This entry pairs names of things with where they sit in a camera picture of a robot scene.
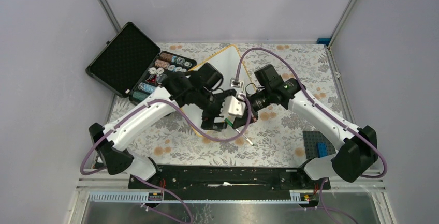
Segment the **green whiteboard marker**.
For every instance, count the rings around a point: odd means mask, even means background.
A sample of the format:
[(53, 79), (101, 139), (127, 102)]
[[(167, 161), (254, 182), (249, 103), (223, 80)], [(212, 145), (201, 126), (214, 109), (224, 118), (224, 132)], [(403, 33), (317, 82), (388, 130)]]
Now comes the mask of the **green whiteboard marker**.
[(250, 146), (255, 146), (250, 138), (248, 138), (244, 132), (239, 129), (235, 129), (235, 132), (238, 133)]

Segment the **yellow framed whiteboard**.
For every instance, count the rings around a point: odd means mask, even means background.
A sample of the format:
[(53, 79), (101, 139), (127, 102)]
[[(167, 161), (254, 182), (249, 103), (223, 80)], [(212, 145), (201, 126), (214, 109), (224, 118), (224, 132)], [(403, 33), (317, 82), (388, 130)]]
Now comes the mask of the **yellow framed whiteboard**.
[[(218, 53), (214, 54), (209, 59), (199, 63), (192, 70), (199, 70), (205, 63), (209, 63), (213, 67), (215, 67), (223, 75), (224, 78), (222, 86), (218, 90), (214, 91), (214, 93), (216, 94), (220, 93), (222, 90), (228, 90), (233, 88), (231, 86), (231, 82), (236, 77), (236, 71), (239, 65), (240, 58), (241, 56), (238, 48), (235, 45), (229, 45)], [(235, 88), (237, 92), (244, 92), (245, 86), (247, 86), (247, 92), (250, 93), (254, 91), (254, 87), (249, 85), (252, 80), (247, 73), (246, 67), (244, 65), (242, 65), (240, 68), (239, 81), (242, 82), (242, 85)], [(195, 126), (201, 128), (202, 110), (199, 107), (191, 104), (182, 107), (181, 110), (195, 124)]]

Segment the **green marker cap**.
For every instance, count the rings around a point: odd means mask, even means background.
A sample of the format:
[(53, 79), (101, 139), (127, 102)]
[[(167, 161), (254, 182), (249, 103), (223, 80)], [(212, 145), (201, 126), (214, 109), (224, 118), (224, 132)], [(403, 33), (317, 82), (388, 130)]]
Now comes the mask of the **green marker cap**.
[(225, 119), (225, 122), (229, 125), (229, 126), (233, 126), (232, 122), (228, 119)]

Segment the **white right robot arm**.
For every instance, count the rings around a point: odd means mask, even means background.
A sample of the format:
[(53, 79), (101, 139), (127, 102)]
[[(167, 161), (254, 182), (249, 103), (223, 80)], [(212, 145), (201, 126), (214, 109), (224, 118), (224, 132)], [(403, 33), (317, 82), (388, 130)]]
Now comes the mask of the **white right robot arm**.
[(318, 100), (308, 99), (307, 91), (300, 88), (297, 80), (284, 81), (272, 65), (254, 74), (262, 89), (247, 96), (252, 105), (252, 122), (257, 121), (258, 111), (272, 104), (281, 105), (306, 119), (336, 149), (333, 155), (305, 162), (303, 171), (297, 174), (299, 186), (309, 189), (317, 180), (332, 176), (352, 183), (378, 160), (377, 134), (372, 127), (360, 128), (320, 105)]

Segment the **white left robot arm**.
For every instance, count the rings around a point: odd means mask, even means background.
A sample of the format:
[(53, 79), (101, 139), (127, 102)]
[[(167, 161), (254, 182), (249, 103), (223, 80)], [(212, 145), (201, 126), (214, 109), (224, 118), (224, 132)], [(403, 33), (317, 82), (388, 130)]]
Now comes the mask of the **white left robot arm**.
[(103, 162), (103, 169), (110, 175), (127, 172), (140, 177), (147, 188), (160, 183), (160, 173), (152, 159), (143, 159), (128, 151), (135, 137), (163, 117), (178, 112), (200, 135), (207, 137), (208, 130), (221, 131), (226, 122), (216, 119), (228, 117), (236, 111), (244, 113), (244, 103), (235, 89), (216, 89), (223, 75), (211, 64), (198, 70), (168, 72), (161, 84), (149, 97), (114, 122), (89, 127), (96, 151)]

